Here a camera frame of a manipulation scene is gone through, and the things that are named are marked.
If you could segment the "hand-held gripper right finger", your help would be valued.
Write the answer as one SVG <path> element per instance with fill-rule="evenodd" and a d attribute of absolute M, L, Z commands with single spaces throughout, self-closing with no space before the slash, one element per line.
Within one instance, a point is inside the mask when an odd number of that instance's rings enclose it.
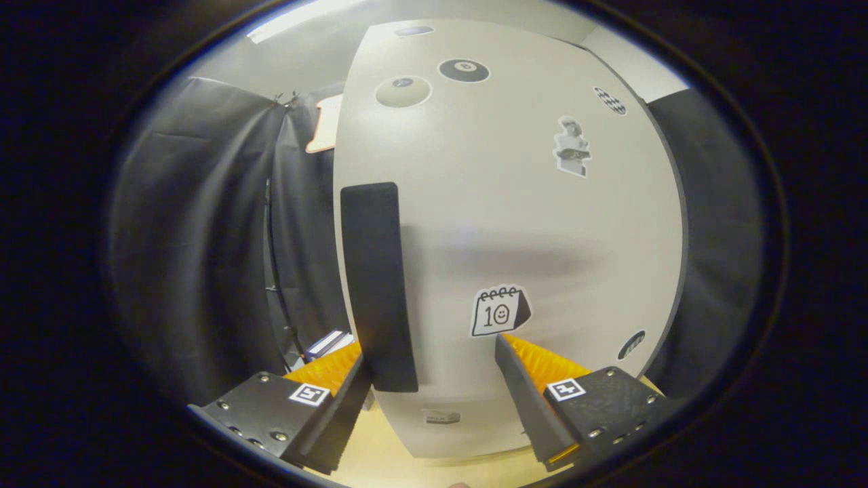
<path fill-rule="evenodd" d="M 670 399 L 619 367 L 590 371 L 514 335 L 497 337 L 495 361 L 547 470 L 621 460 L 673 411 Z"/>

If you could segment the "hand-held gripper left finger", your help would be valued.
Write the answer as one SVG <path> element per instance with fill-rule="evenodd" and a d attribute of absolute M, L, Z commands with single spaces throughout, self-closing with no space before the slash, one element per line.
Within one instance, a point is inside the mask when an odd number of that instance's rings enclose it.
<path fill-rule="evenodd" d="M 357 341 L 285 375 L 258 371 L 193 416 L 255 452 L 329 475 L 338 469 L 372 381 Z"/>

